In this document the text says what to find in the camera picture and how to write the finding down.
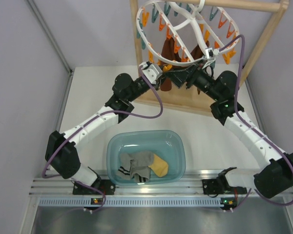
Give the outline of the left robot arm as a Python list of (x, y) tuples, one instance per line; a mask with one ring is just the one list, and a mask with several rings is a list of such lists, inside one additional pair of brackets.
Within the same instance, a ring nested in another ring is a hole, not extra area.
[(164, 73), (171, 69), (170, 65), (143, 62), (137, 79), (132, 79), (127, 73), (117, 75), (112, 86), (112, 97), (97, 113), (70, 130), (63, 133), (54, 131), (49, 136), (46, 166), (52, 166), (57, 176), (79, 182), (89, 193), (98, 192), (100, 177), (94, 170), (81, 164), (78, 150), (107, 128), (132, 115), (132, 101), (148, 90), (157, 93), (166, 79)]

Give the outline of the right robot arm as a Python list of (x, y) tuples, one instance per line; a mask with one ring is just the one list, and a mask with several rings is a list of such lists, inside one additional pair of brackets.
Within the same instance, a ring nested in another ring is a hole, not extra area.
[(230, 193), (236, 187), (252, 188), (269, 199), (293, 186), (293, 153), (276, 147), (235, 101), (234, 72), (223, 71), (214, 78), (201, 64), (194, 64), (171, 69), (164, 75), (177, 87), (195, 86), (212, 98), (213, 117), (242, 142), (258, 164), (257, 169), (230, 167), (220, 172), (217, 177), (220, 191)]

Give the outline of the yellow sock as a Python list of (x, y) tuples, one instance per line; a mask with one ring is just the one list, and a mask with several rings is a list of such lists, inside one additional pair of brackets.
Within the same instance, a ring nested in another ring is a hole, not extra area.
[(173, 67), (173, 66), (172, 66), (171, 64), (166, 64), (166, 65), (164, 65), (164, 66), (162, 67), (162, 71), (163, 71), (163, 73), (170, 71), (170, 70), (172, 69), (172, 67)]
[(148, 166), (158, 177), (164, 177), (168, 173), (169, 165), (166, 161), (154, 154), (153, 162)]

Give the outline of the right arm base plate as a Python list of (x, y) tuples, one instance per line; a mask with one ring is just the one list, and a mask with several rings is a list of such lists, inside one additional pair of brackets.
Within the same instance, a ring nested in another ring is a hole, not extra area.
[(223, 182), (219, 179), (203, 179), (202, 185), (205, 195), (234, 194), (234, 189), (230, 187), (227, 182)]

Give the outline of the white round clip hanger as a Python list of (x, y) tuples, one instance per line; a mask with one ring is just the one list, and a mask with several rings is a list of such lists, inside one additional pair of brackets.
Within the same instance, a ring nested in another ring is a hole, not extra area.
[[(136, 13), (136, 37), (151, 63), (188, 66), (218, 48), (226, 64), (236, 55), (238, 25), (224, 8), (175, 1), (149, 0)], [(199, 45), (203, 56), (194, 60)]]

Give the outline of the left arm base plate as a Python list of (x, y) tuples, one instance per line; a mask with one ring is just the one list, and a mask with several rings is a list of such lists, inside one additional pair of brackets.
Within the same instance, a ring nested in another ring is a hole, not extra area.
[[(99, 190), (105, 195), (114, 195), (116, 186), (114, 183), (112, 183), (109, 179), (101, 179), (94, 183), (91, 187)], [(76, 182), (74, 182), (73, 187), (73, 195), (100, 195), (97, 191), (94, 191), (93, 189), (90, 189), (88, 187), (85, 187), (83, 185), (80, 185)]]

